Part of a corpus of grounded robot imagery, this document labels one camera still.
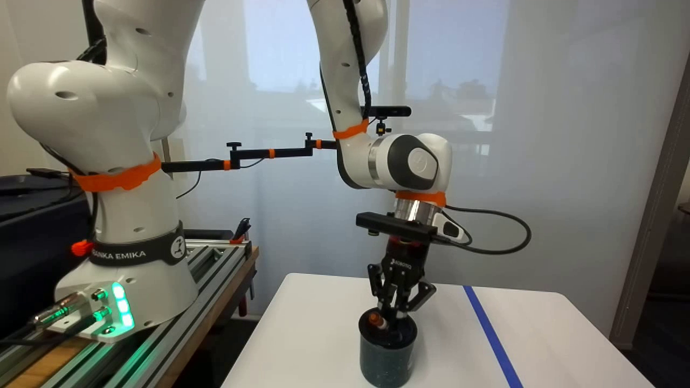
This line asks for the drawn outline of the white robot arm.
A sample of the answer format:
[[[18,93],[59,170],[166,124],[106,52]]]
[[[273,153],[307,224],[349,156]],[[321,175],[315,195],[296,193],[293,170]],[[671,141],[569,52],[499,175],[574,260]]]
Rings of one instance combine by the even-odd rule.
[[[169,138],[185,128],[185,75],[205,0],[95,0],[103,63],[84,57],[18,68],[7,85],[13,121],[89,196],[77,267],[36,317],[50,332],[116,343],[185,312],[199,297],[179,213],[183,173],[237,170],[249,156],[192,161]],[[386,0],[305,0],[340,180],[400,202],[441,207],[452,152],[437,134],[369,132],[397,105],[375,105],[367,64],[386,30]]]

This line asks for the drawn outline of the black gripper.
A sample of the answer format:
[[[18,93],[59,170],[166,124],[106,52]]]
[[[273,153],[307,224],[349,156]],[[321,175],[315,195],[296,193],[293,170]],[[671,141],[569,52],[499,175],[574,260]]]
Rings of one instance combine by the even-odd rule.
[[[423,241],[389,238],[382,267],[367,266],[370,293],[382,308],[399,301],[400,312],[414,312],[436,293],[436,287],[423,281],[427,250]]]

